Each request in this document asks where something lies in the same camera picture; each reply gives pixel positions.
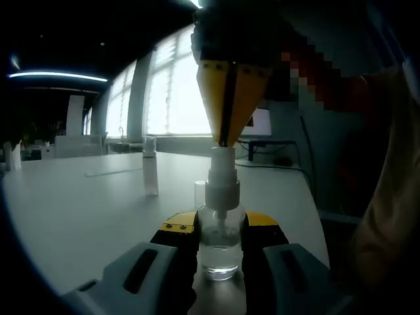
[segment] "window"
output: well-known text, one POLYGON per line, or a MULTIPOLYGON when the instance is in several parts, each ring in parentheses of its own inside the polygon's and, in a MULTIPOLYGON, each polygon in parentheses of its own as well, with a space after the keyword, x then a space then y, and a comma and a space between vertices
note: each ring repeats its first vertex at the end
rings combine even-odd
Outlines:
POLYGON ((197 83, 189 26, 157 45, 146 99, 146 134, 210 135, 197 83))
POLYGON ((107 137, 127 136, 131 84, 133 83, 135 69, 136 62, 134 61, 117 76, 111 87, 108 111, 106 112, 107 137))
POLYGON ((91 134, 91 120, 92 120, 92 108, 89 109, 83 120, 83 135, 91 134))

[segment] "black ceiling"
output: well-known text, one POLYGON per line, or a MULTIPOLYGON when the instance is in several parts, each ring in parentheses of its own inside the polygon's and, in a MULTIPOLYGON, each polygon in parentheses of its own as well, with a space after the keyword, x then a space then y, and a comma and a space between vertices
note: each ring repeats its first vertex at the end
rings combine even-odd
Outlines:
POLYGON ((11 7, 4 72, 59 70, 113 79, 154 44, 192 23, 188 0, 55 1, 11 7))

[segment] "desk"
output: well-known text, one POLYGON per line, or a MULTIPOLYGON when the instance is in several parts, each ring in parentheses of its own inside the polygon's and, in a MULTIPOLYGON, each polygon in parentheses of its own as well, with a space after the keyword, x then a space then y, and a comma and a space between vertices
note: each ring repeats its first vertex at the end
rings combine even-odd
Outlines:
MULTIPOLYGON (((193 210, 194 181, 207 178, 210 159, 158 153, 158 198, 144 195, 141 170, 85 176, 141 166, 142 154, 136 153, 27 161, 5 175, 16 233, 58 294, 101 279, 107 264, 149 241, 166 218, 193 210)), ((270 215, 290 243, 301 244, 329 266, 318 212, 302 174, 237 169, 243 206, 270 215)))

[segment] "white pump cap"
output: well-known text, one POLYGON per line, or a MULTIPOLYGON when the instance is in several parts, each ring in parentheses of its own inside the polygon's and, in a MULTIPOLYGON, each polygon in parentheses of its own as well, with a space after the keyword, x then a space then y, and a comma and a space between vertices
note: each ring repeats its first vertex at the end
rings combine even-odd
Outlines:
POLYGON ((209 179, 205 183, 205 205, 217 211, 238 207, 240 184, 235 169, 235 149, 212 150, 209 179))
POLYGON ((156 156, 156 137, 145 136, 143 144, 143 157, 154 158, 156 156))

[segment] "spray bottle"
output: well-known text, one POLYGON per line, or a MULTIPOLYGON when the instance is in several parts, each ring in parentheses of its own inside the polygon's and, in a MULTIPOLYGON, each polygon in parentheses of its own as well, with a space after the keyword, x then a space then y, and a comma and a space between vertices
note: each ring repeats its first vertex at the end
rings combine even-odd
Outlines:
POLYGON ((201 263, 211 280, 231 278, 242 258, 240 230, 245 209, 240 205, 235 149, 213 148, 205 207, 198 213, 201 227, 201 263))
POLYGON ((146 136, 143 147, 143 179, 146 195, 158 195, 158 166, 156 163, 156 138, 146 136))

